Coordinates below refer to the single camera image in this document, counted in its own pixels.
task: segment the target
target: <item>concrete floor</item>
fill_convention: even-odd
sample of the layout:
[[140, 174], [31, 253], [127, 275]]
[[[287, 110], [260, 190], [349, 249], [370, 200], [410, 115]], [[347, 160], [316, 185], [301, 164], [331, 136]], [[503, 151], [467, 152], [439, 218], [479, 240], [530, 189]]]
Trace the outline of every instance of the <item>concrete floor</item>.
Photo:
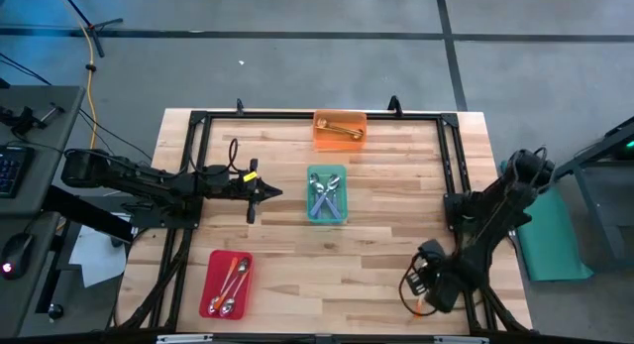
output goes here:
[[[454, 33], [627, 35], [634, 34], [630, 1], [447, 0], [447, 5]], [[76, 2], [93, 22], [123, 17], [121, 28], [127, 29], [441, 32], [436, 0]], [[0, 25], [74, 26], [57, 0], [4, 0]], [[233, 107], [237, 97], [248, 107], [383, 109], [397, 94], [406, 109], [456, 110], [441, 41], [104, 39], [103, 45], [107, 56], [96, 61], [93, 88], [99, 120], [149, 153], [164, 108]], [[631, 47], [456, 43], [468, 108], [485, 113], [495, 159], [546, 145], [554, 161], [564, 162], [631, 117]], [[85, 82], [87, 50], [80, 38], [0, 37], [0, 52], [54, 84]], [[0, 75], [15, 84], [37, 83], [3, 64]], [[88, 139], [87, 126], [78, 122], [69, 146], [87, 147]], [[109, 144], [119, 155], [140, 159], [115, 140]], [[592, 236], [579, 195], [569, 184], [561, 188], [585, 240], [583, 256], [592, 263], [597, 255], [587, 251]], [[632, 280], [634, 274], [623, 272], [576, 283], [526, 282], [534, 326], [548, 334], [632, 341]]]

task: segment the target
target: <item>red tray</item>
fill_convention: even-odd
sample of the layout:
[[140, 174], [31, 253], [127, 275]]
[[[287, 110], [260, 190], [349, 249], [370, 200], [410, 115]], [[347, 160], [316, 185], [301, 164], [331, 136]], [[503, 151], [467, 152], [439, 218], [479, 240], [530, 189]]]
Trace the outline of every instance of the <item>red tray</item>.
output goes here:
[[[238, 290], [236, 294], [236, 304], [234, 306], [234, 311], [231, 312], [226, 317], [221, 317], [216, 311], [213, 314], [209, 314], [209, 302], [213, 297], [220, 294], [220, 289], [222, 287], [225, 278], [227, 277], [227, 272], [229, 271], [229, 267], [231, 266], [231, 260], [234, 257], [238, 258], [238, 263], [240, 260], [244, 258], [248, 258], [250, 261], [249, 264], [249, 272], [247, 273], [247, 277], [245, 278], [245, 282]], [[231, 283], [235, 276], [235, 271], [238, 268], [234, 269], [234, 274], [227, 281], [227, 286]], [[237, 320], [243, 317], [245, 314], [245, 308], [247, 304], [247, 298], [249, 297], [249, 287], [251, 286], [251, 277], [254, 271], [254, 258], [250, 253], [246, 252], [236, 252], [236, 251], [224, 251], [224, 250], [215, 250], [209, 255], [209, 265], [207, 266], [207, 280], [205, 281], [205, 288], [202, 292], [202, 298], [200, 299], [200, 307], [198, 308], [198, 312], [201, 317], [204, 318], [217, 318], [217, 319], [233, 319]], [[227, 293], [225, 300], [228, 299], [234, 292], [234, 289], [238, 285], [240, 279], [237, 279], [232, 289]]]

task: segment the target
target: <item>white paper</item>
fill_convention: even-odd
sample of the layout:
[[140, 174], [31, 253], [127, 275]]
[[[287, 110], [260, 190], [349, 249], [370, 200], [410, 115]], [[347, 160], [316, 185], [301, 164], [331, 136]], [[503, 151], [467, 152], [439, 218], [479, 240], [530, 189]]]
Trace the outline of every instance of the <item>white paper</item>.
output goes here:
[[81, 266], [83, 285], [90, 287], [123, 274], [126, 249], [112, 246], [108, 235], [82, 226], [68, 262]]

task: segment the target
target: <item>plastic tray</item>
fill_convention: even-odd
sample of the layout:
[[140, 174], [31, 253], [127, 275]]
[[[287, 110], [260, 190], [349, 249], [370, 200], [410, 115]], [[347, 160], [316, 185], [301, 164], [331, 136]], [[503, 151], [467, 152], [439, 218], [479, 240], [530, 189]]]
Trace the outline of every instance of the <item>plastic tray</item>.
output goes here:
[[[249, 264], [249, 272], [247, 273], [247, 277], [245, 278], [245, 282], [238, 290], [236, 294], [236, 306], [234, 307], [234, 311], [231, 312], [226, 317], [221, 317], [218, 312], [213, 314], [209, 314], [209, 302], [216, 295], [219, 295], [222, 284], [225, 281], [225, 277], [227, 277], [227, 272], [229, 271], [229, 267], [231, 266], [231, 260], [234, 257], [238, 258], [238, 262], [244, 258], [248, 258], [250, 260]], [[227, 282], [227, 286], [231, 283], [231, 280], [235, 276], [234, 274], [229, 278]], [[217, 318], [217, 319], [232, 319], [237, 320], [243, 317], [245, 314], [245, 309], [247, 307], [247, 299], [249, 297], [249, 288], [251, 287], [251, 277], [254, 273], [254, 258], [250, 253], [246, 252], [236, 252], [236, 251], [224, 251], [224, 250], [215, 250], [209, 255], [209, 265], [207, 267], [207, 280], [205, 281], [205, 288], [202, 292], [202, 298], [200, 299], [200, 307], [198, 308], [198, 312], [201, 317], [204, 318]], [[238, 285], [238, 279], [231, 290], [227, 293], [225, 299], [231, 297], [235, 288]]]
[[[351, 130], [361, 130], [364, 135], [354, 140], [350, 135], [339, 132], [320, 130], [317, 120], [325, 118], [334, 126]], [[313, 145], [317, 151], [355, 151], [360, 150], [366, 143], [368, 116], [365, 112], [342, 110], [317, 110], [313, 115]]]
[[[321, 216], [318, 217], [319, 214], [315, 216], [310, 214], [310, 210], [313, 208], [313, 205], [319, 199], [319, 195], [316, 195], [312, 190], [310, 185], [310, 175], [313, 173], [317, 173], [319, 175], [319, 182], [324, 185], [326, 188], [326, 184], [328, 183], [328, 179], [332, 174], [336, 174], [339, 176], [339, 186], [334, 190], [334, 195], [336, 201], [333, 201], [332, 192], [329, 195], [331, 202], [336, 205], [337, 210], [341, 214], [341, 219], [337, 219], [333, 212], [330, 210], [330, 207], [324, 201], [321, 206]], [[310, 166], [308, 167], [308, 172], [306, 173], [306, 215], [308, 219], [312, 223], [316, 224], [340, 224], [343, 223], [348, 218], [348, 186], [346, 181], [346, 168], [341, 165], [318, 165], [318, 166]]]

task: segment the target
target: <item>wooden table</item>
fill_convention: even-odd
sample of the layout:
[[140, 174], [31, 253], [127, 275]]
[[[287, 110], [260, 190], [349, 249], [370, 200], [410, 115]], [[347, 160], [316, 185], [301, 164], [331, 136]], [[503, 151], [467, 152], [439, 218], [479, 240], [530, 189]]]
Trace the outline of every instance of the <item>wooden table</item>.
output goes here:
[[[178, 170], [190, 111], [165, 110], [153, 167]], [[482, 190], [496, 179], [484, 116], [459, 113], [459, 120], [472, 188]], [[454, 247], [443, 215], [446, 189], [435, 123], [370, 121], [368, 142], [355, 153], [314, 152], [310, 125], [310, 120], [213, 122], [206, 164], [226, 164], [229, 143], [238, 138], [236, 166], [260, 159], [258, 174], [284, 194], [259, 206], [254, 225], [246, 224], [246, 202], [205, 201], [191, 244], [178, 331], [467, 334], [463, 310], [415, 318], [397, 294], [421, 243], [436, 238], [447, 252]], [[447, 136], [454, 160], [451, 132]], [[348, 170], [350, 214], [344, 225], [315, 226], [306, 218], [306, 168], [316, 164], [340, 164]], [[460, 181], [455, 181], [460, 191]], [[119, 294], [120, 320], [132, 314], [156, 282], [164, 237], [164, 230], [151, 230], [135, 243]], [[216, 249], [254, 254], [242, 320], [198, 314], [209, 254]], [[495, 250], [490, 277], [508, 309], [531, 327], [517, 259], [506, 241]], [[403, 292], [413, 306], [409, 289]], [[161, 322], [170, 289], [166, 298]], [[463, 306], [462, 299], [457, 306]], [[478, 310], [484, 323], [481, 305]]]

